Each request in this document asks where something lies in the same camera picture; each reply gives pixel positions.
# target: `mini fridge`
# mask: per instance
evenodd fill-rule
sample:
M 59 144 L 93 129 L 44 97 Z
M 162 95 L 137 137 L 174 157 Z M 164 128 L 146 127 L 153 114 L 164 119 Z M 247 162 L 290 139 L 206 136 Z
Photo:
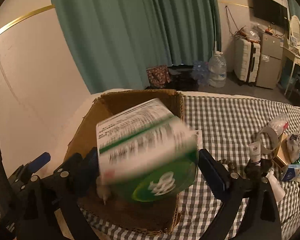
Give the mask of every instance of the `mini fridge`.
M 261 35 L 261 55 L 256 85 L 275 88 L 281 74 L 282 47 L 280 39 L 263 33 Z

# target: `plastic bag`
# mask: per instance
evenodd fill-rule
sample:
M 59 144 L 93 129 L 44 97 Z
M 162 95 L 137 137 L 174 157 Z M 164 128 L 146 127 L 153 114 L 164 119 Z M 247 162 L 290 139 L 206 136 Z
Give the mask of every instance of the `plastic bag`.
M 269 62 L 270 61 L 270 57 L 264 54 L 261 54 L 261 60 L 265 61 L 265 62 Z
M 247 35 L 247 41 L 252 41 L 252 42 L 255 42 L 255 43 L 260 43 L 260 37 L 259 37 L 258 33 L 254 29 L 248 28 L 248 27 L 244 27 L 243 31 Z
M 265 32 L 265 28 L 264 27 L 262 27 L 260 24 L 255 24 L 254 26 L 253 26 L 253 29 L 255 30 L 255 31 L 257 31 L 257 33 L 264 33 Z
M 291 163 L 300 158 L 300 133 L 291 133 L 287 137 L 287 149 Z
M 288 128 L 288 125 L 289 119 L 286 114 L 279 114 L 268 123 L 268 126 L 271 127 L 278 136 L 280 136 L 284 132 L 284 130 Z

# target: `gold trim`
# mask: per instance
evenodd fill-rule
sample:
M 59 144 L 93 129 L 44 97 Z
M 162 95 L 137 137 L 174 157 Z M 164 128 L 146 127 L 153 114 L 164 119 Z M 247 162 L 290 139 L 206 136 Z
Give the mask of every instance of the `gold trim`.
M 19 17 L 19 18 L 13 20 L 12 22 L 9 22 L 8 24 L 6 24 L 5 26 L 3 26 L 2 28 L 0 28 L 0 34 L 3 33 L 3 32 L 5 32 L 6 30 L 8 30 L 13 25 L 16 25 L 17 23 L 19 23 L 19 22 L 21 22 L 21 21 L 23 21 L 23 20 L 25 20 L 25 19 L 33 16 L 33 15 L 36 15 L 38 13 L 42 13 L 42 12 L 50 10 L 52 8 L 54 8 L 53 4 L 45 6 L 45 7 L 42 7 L 42 8 L 39 8 L 37 10 L 34 10 L 32 12 L 27 13 L 26 15 L 23 15 L 23 16 Z
M 247 6 L 247 5 L 243 5 L 243 4 L 233 3 L 233 2 L 221 1 L 219 3 L 234 4 L 234 5 L 238 5 L 238 6 L 242 6 L 242 7 L 246 7 L 246 8 L 252 8 L 253 9 L 253 7 L 250 7 L 250 6 Z

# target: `white suitcase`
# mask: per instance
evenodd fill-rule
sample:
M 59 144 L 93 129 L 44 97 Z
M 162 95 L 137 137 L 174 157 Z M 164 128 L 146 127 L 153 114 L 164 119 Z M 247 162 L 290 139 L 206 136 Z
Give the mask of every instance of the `white suitcase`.
M 260 44 L 235 38 L 234 72 L 239 84 L 256 81 L 260 59 Z

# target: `cardboard flap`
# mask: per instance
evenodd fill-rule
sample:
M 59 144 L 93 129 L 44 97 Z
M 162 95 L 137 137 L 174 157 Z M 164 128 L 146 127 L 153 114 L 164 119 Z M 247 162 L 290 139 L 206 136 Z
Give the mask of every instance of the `cardboard flap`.
M 103 99 L 99 98 L 94 100 L 93 105 L 83 118 L 72 141 L 68 145 L 65 160 L 74 153 L 80 153 L 84 158 L 92 147 L 96 147 L 96 125 L 98 122 L 112 115 Z
M 108 109 L 113 114 L 118 114 L 133 106 L 139 105 L 154 98 L 160 101 L 174 114 L 179 116 L 178 101 L 176 95 L 178 92 L 172 89 L 158 90 L 129 90 L 122 92 L 108 93 L 101 96 Z

